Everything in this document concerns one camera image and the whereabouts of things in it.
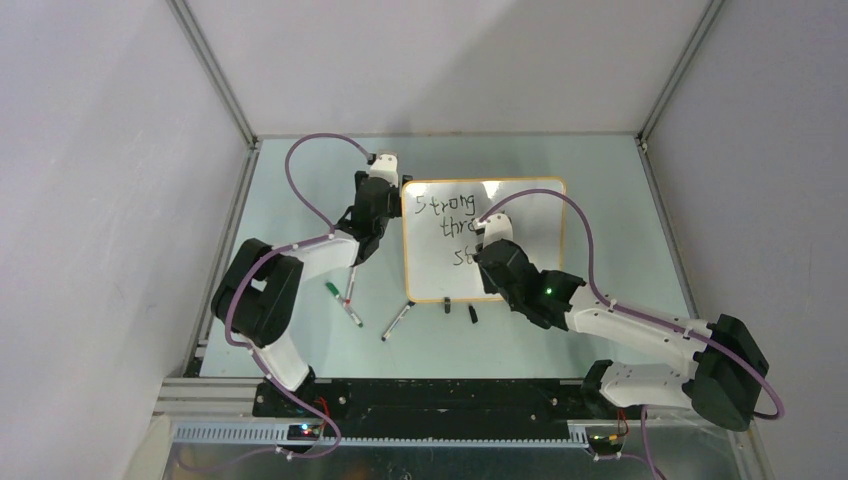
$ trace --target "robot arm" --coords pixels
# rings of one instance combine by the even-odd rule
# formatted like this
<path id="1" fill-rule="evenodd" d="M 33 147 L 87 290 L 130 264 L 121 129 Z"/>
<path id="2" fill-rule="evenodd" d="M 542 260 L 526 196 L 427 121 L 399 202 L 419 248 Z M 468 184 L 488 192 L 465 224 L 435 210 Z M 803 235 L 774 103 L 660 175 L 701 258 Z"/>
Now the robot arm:
<path id="1" fill-rule="evenodd" d="M 354 203 L 335 230 L 318 240 L 293 244 L 285 255 L 274 256 L 256 272 L 236 306 L 233 331 L 249 342 L 269 373 L 291 391 L 311 374 L 288 329 L 300 282 L 363 263 L 377 250 L 389 220 L 401 215 L 400 188 L 412 177 L 403 176 L 399 184 L 393 153 L 377 154 L 370 165 L 368 172 L 354 175 Z M 255 238 L 242 244 L 212 298 L 216 317 L 226 318 L 239 283 L 271 250 L 271 245 Z M 263 281 L 264 288 L 257 288 L 255 282 Z"/>
<path id="2" fill-rule="evenodd" d="M 663 363 L 626 365 L 595 362 L 583 383 L 583 395 L 598 416 L 633 405 L 694 408 L 721 427 L 746 430 L 760 385 L 723 354 L 689 337 L 711 338 L 744 358 L 765 375 L 768 363 L 744 324 L 722 315 L 711 324 L 638 308 L 683 329 L 676 333 L 600 302 L 582 278 L 560 271 L 539 271 L 512 241 L 506 214 L 495 214 L 477 225 L 482 236 L 474 256 L 486 293 L 500 294 L 510 309 L 535 325 L 557 327 L 607 338 Z"/>

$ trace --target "purple cable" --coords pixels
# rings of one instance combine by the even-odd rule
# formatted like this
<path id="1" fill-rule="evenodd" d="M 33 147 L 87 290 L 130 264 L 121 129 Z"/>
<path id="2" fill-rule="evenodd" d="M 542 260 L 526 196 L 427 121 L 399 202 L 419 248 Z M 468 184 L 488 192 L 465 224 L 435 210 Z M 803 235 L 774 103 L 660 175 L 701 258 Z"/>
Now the purple cable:
<path id="1" fill-rule="evenodd" d="M 589 287 L 592 289 L 592 293 L 595 295 L 595 297 L 598 299 L 599 302 L 601 302 L 606 307 L 617 310 L 621 313 L 625 313 L 625 314 L 630 315 L 632 317 L 636 317 L 636 318 L 645 320 L 645 321 L 653 323 L 655 325 L 665 327 L 665 328 L 672 330 L 674 332 L 677 332 L 677 333 L 685 333 L 686 332 L 686 329 L 684 329 L 683 327 L 677 326 L 673 323 L 667 322 L 667 321 L 665 321 L 661 318 L 657 318 L 653 315 L 648 315 L 647 313 L 642 313 L 638 310 L 634 310 L 632 308 L 627 308 L 627 307 L 625 307 L 625 306 L 623 306 L 619 303 L 615 304 L 614 307 L 610 306 L 609 300 L 607 300 L 606 297 L 604 297 L 604 295 L 601 293 L 600 289 L 598 289 L 598 285 L 595 283 L 595 239 L 594 239 L 594 237 L 592 237 L 592 228 L 589 226 L 589 220 L 586 218 L 586 214 L 583 213 L 583 210 L 579 206 L 577 206 L 576 203 L 574 203 L 574 200 L 568 198 L 564 194 L 559 193 L 559 192 L 555 192 L 553 190 L 548 190 L 548 189 L 545 189 L 545 188 L 531 188 L 529 190 L 524 190 L 524 191 L 521 191 L 521 192 L 518 192 L 518 193 L 513 193 L 512 195 L 510 195 L 510 196 L 504 198 L 503 200 L 501 200 L 500 202 L 496 203 L 495 206 L 490 208 L 489 211 L 486 212 L 480 218 L 480 220 L 483 221 L 483 220 L 489 218 L 489 216 L 491 216 L 493 213 L 497 212 L 504 205 L 511 202 L 512 200 L 515 200 L 516 198 L 523 197 L 525 195 L 533 195 L 533 194 L 537 194 L 537 193 L 538 194 L 544 194 L 544 195 L 552 195 L 554 197 L 561 199 L 565 203 L 569 204 L 571 206 L 571 208 L 573 208 L 574 211 L 577 212 L 577 215 L 580 217 L 580 221 L 583 222 L 583 228 L 586 230 L 586 238 L 589 241 Z M 736 353 L 734 353 L 733 351 L 731 351 L 730 349 L 728 349 L 724 345 L 716 342 L 715 340 L 713 340 L 709 337 L 701 335 L 698 332 L 689 332 L 689 337 L 694 338 L 695 340 L 698 340 L 700 342 L 703 342 L 703 343 L 709 345 L 710 347 L 713 347 L 714 349 L 718 350 L 719 352 L 723 353 L 727 358 L 733 360 L 740 367 L 742 367 L 746 372 L 748 372 L 748 374 L 751 375 L 751 377 L 753 377 L 753 379 L 756 380 L 757 383 L 759 383 L 763 387 L 763 390 L 766 391 L 768 396 L 771 397 L 772 402 L 774 402 L 774 406 L 777 409 L 777 413 L 763 414 L 763 413 L 759 413 L 759 412 L 754 412 L 755 416 L 757 416 L 758 418 L 765 418 L 765 419 L 769 419 L 769 420 L 777 420 L 777 419 L 783 417 L 783 415 L 786 413 L 786 411 L 783 407 L 783 401 L 780 399 L 780 396 L 777 394 L 777 392 L 774 390 L 774 388 L 772 388 L 772 386 L 766 381 L 765 377 L 760 375 L 760 372 L 756 371 L 754 369 L 754 367 L 749 365 L 748 362 L 746 362 L 742 357 L 740 357 L 739 355 L 737 355 Z"/>
<path id="2" fill-rule="evenodd" d="M 304 143 L 308 140 L 312 140 L 314 138 L 335 138 L 337 140 L 344 140 L 345 142 L 353 145 L 360 152 L 362 152 L 362 154 L 365 155 L 366 161 L 371 159 L 371 153 L 369 153 L 368 150 L 365 150 L 365 148 L 363 148 L 362 145 L 357 143 L 356 140 L 354 140 L 350 137 L 346 137 L 344 135 L 339 135 L 338 133 L 313 133 L 313 134 L 310 134 L 310 135 L 306 135 L 305 137 L 301 137 L 296 142 L 294 142 L 294 145 L 292 145 L 291 148 L 289 149 L 288 153 L 286 153 L 286 162 L 285 162 L 285 165 L 286 165 L 286 180 L 288 180 L 289 186 L 292 188 L 292 191 L 297 196 L 297 198 L 300 199 L 301 203 L 306 205 L 306 208 L 312 210 L 312 213 L 314 213 L 315 215 L 318 215 L 318 217 L 320 217 L 321 220 L 323 220 L 324 223 L 326 223 L 327 226 L 330 227 L 330 231 L 332 231 L 333 225 L 334 225 L 333 222 L 331 222 L 330 219 L 326 217 L 326 215 L 321 213 L 315 207 L 315 205 L 312 205 L 311 203 L 309 203 L 309 200 L 307 200 L 303 195 L 301 195 L 300 190 L 298 190 L 297 187 L 294 186 L 294 180 L 292 180 L 292 178 L 291 178 L 291 169 L 289 168 L 289 163 L 291 162 L 291 157 L 294 154 L 295 149 L 297 149 L 297 147 L 299 147 L 302 143 Z"/>
<path id="3" fill-rule="evenodd" d="M 283 247 L 275 248 L 274 250 L 271 250 L 270 252 L 268 252 L 265 255 L 263 255 L 262 257 L 260 257 L 259 260 L 257 260 L 257 262 L 254 263 L 252 267 L 250 267 L 250 270 L 247 271 L 247 274 L 245 274 L 244 278 L 241 280 L 241 283 L 239 283 L 238 288 L 236 288 L 236 292 L 233 295 L 233 299 L 230 301 L 230 308 L 227 309 L 227 318 L 224 320 L 224 336 L 227 339 L 227 343 L 229 343 L 230 345 L 232 345 L 234 347 L 246 347 L 246 348 L 250 349 L 251 350 L 251 357 L 253 358 L 253 361 L 256 362 L 256 365 L 259 366 L 259 369 L 262 370 L 262 373 L 265 375 L 265 377 L 269 378 L 271 383 L 280 392 L 282 392 L 285 396 L 287 396 L 289 398 L 289 400 L 291 400 L 292 402 L 296 403 L 297 405 L 300 405 L 301 407 L 303 407 L 307 411 L 317 415 L 319 418 L 326 421 L 327 424 L 330 425 L 330 427 L 332 427 L 333 430 L 336 432 L 336 440 L 335 440 L 335 442 L 333 442 L 333 445 L 328 450 L 325 450 L 325 451 L 319 452 L 319 453 L 314 453 L 314 454 L 311 454 L 311 453 L 295 453 L 295 452 L 287 452 L 286 453 L 287 455 L 291 455 L 292 457 L 296 457 L 296 458 L 323 457 L 324 455 L 327 455 L 330 452 L 332 452 L 333 450 L 335 450 L 336 447 L 339 446 L 339 443 L 341 443 L 341 441 L 342 441 L 342 433 L 339 430 L 339 426 L 336 425 L 336 422 L 334 422 L 330 417 L 328 417 L 326 414 L 324 414 L 324 412 L 319 411 L 318 409 L 312 407 L 311 405 L 309 405 L 306 402 L 302 401 L 301 399 L 297 398 L 297 396 L 295 396 L 287 388 L 285 388 L 283 386 L 283 384 L 280 383 L 280 381 L 276 377 L 271 375 L 268 367 L 265 365 L 265 363 L 262 361 L 262 359 L 259 358 L 259 355 L 256 353 L 255 350 L 253 350 L 253 347 L 249 343 L 239 342 L 239 341 L 236 341 L 235 339 L 233 339 L 233 334 L 232 334 L 233 317 L 235 316 L 236 306 L 238 305 L 239 300 L 241 300 L 241 296 L 244 294 L 244 291 L 247 289 L 247 286 L 250 285 L 250 281 L 253 279 L 253 276 L 256 275 L 256 272 L 258 272 L 259 269 L 262 268 L 263 265 L 265 265 L 265 263 L 267 263 L 269 260 L 271 260 L 272 258 L 274 258 L 275 256 L 277 256 L 281 253 L 288 252 L 289 250 L 293 250 L 295 248 L 295 245 L 297 245 L 297 248 L 315 245 L 317 243 L 321 243 L 321 242 L 329 240 L 331 238 L 331 235 L 332 235 L 332 232 L 330 232 L 326 235 L 321 235 L 320 237 L 310 238 L 308 240 L 304 240 L 304 241 L 298 242 L 296 244 L 291 244 L 291 245 L 286 245 L 286 246 L 283 246 Z"/>
<path id="4" fill-rule="evenodd" d="M 646 422 L 648 421 L 648 406 L 642 405 L 642 416 L 640 419 L 641 428 L 642 428 L 642 447 L 645 449 L 645 460 L 648 462 L 648 468 L 651 469 L 651 473 L 654 475 L 654 480 L 659 480 L 660 475 L 659 470 L 656 465 L 654 465 L 654 457 L 651 456 L 651 446 L 648 444 L 648 426 Z"/>
<path id="5" fill-rule="evenodd" d="M 260 257 L 259 260 L 257 260 L 256 263 L 254 263 L 253 266 L 250 267 L 250 270 L 247 271 L 247 274 L 245 274 L 241 283 L 239 283 L 238 288 L 236 288 L 235 294 L 233 295 L 233 299 L 230 301 L 230 307 L 227 309 L 227 318 L 224 320 L 224 337 L 226 337 L 227 343 L 229 343 L 230 345 L 232 345 L 234 347 L 246 347 L 246 348 L 250 349 L 251 358 L 253 358 L 253 361 L 256 362 L 256 365 L 259 367 L 259 369 L 262 370 L 262 373 L 265 375 L 265 378 L 268 378 L 271 381 L 271 383 L 274 385 L 274 387 L 277 388 L 277 390 L 282 392 L 283 395 L 288 397 L 289 400 L 291 400 L 295 404 L 299 405 L 300 407 L 304 408 L 305 410 L 316 415 L 318 418 L 327 422 L 327 424 L 333 429 L 333 431 L 336 432 L 336 439 L 333 441 L 333 444 L 330 445 L 330 448 L 328 448 L 327 450 L 324 450 L 324 451 L 318 452 L 318 453 L 296 453 L 296 452 L 292 452 L 290 450 L 286 450 L 282 447 L 261 447 L 261 448 L 255 449 L 255 450 L 251 450 L 251 451 L 249 451 L 249 452 L 247 452 L 247 453 L 245 453 L 245 454 L 243 454 L 239 457 L 236 457 L 232 460 L 224 462 L 220 465 L 215 465 L 215 466 L 212 466 L 212 467 L 189 467 L 182 462 L 182 460 L 180 459 L 180 457 L 178 455 L 177 456 L 177 464 L 180 466 L 180 468 L 183 468 L 185 470 L 195 472 L 195 473 L 211 473 L 211 472 L 215 472 L 215 471 L 218 471 L 218 470 L 222 470 L 222 469 L 231 467 L 231 466 L 235 465 L 236 463 L 238 463 L 238 462 L 240 462 L 240 461 L 242 461 L 246 458 L 250 458 L 250 457 L 252 457 L 254 455 L 258 455 L 260 453 L 277 452 L 278 448 L 280 449 L 279 453 L 285 453 L 286 456 L 291 456 L 293 458 L 319 458 L 319 457 L 323 457 L 325 455 L 329 455 L 330 453 L 333 452 L 333 450 L 338 448 L 339 444 L 342 441 L 342 432 L 341 432 L 341 430 L 339 430 L 339 426 L 336 425 L 336 422 L 334 422 L 333 419 L 331 419 L 324 412 L 319 411 L 318 409 L 307 404 L 303 400 L 297 398 L 297 396 L 295 396 L 293 393 L 291 393 L 285 386 L 283 386 L 282 383 L 280 383 L 280 381 L 276 377 L 274 377 L 271 374 L 270 370 L 265 365 L 265 362 L 263 362 L 262 359 L 259 358 L 259 355 L 256 353 L 256 351 L 253 349 L 253 347 L 249 343 L 239 342 L 239 341 L 233 339 L 233 335 L 232 335 L 233 317 L 235 316 L 236 306 L 238 305 L 239 300 L 241 300 L 241 297 L 244 294 L 244 291 L 247 289 L 247 286 L 250 285 L 250 281 L 253 279 L 253 276 L 256 275 L 256 272 L 258 272 L 259 269 L 262 268 L 263 265 L 265 265 L 265 263 L 267 263 L 269 260 L 274 258 L 276 255 L 279 255 L 280 253 L 288 252 L 290 250 L 295 249 L 295 245 L 297 245 L 297 248 L 314 245 L 314 244 L 321 243 L 321 242 L 324 242 L 326 240 L 329 240 L 331 238 L 331 235 L 332 235 L 332 231 L 330 233 L 326 234 L 326 235 L 321 235 L 320 237 L 310 238 L 308 240 L 304 240 L 304 241 L 299 242 L 297 244 L 291 244 L 291 245 L 286 245 L 286 246 L 283 246 L 283 247 L 275 248 L 274 250 L 271 250 L 270 252 L 268 252 L 265 255 L 263 255 L 262 257 Z"/>

